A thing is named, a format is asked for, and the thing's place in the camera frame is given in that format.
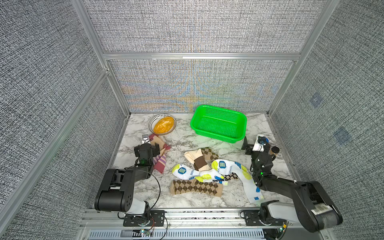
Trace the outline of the brown argyle sock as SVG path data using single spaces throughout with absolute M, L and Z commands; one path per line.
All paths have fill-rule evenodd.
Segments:
M 173 180 L 170 186 L 171 195 L 185 193 L 202 193 L 214 197 L 221 197 L 223 185 L 218 183 L 202 183 L 197 180 Z
M 203 157 L 205 161 L 208 162 L 213 162 L 214 160 L 219 159 L 220 157 L 212 151 L 209 147 L 206 148 L 201 148 L 201 152 L 203 154 Z

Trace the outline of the cream brown block sock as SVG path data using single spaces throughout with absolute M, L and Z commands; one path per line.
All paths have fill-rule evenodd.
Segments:
M 188 151 L 184 153 L 184 157 L 194 165 L 195 170 L 201 171 L 209 171 L 211 168 L 207 164 L 204 155 L 201 149 L 197 149 L 195 151 Z

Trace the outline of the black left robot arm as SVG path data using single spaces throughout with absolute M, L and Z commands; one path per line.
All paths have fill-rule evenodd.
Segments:
M 126 217 L 148 221 L 151 207 L 134 197 L 135 183 L 153 176 L 154 157 L 160 146 L 144 143 L 134 147 L 137 160 L 131 167 L 107 169 L 95 198 L 97 211 L 124 213 Z

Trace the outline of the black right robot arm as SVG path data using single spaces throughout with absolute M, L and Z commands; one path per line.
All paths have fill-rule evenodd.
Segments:
M 299 223 L 310 233 L 333 228 L 343 217 L 330 196 L 317 181 L 302 182 L 280 178 L 272 173 L 280 149 L 259 136 L 254 144 L 244 139 L 242 150 L 251 156 L 251 174 L 257 187 L 290 198 L 291 204 L 268 201 L 261 204 L 258 218 L 266 226 L 277 221 Z

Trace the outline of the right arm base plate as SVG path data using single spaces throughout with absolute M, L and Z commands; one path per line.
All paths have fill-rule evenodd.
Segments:
M 284 220 L 281 219 L 271 219 L 267 220 L 267 223 L 264 223 L 260 220 L 259 211 L 256 210 L 242 210 L 240 212 L 240 217 L 245 221 L 247 227 L 256 227 L 256 226 L 282 226 Z

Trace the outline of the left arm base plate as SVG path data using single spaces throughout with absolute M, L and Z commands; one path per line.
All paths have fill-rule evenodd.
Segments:
M 164 210 L 151 210 L 144 215 L 125 214 L 124 227 L 163 227 L 165 222 Z

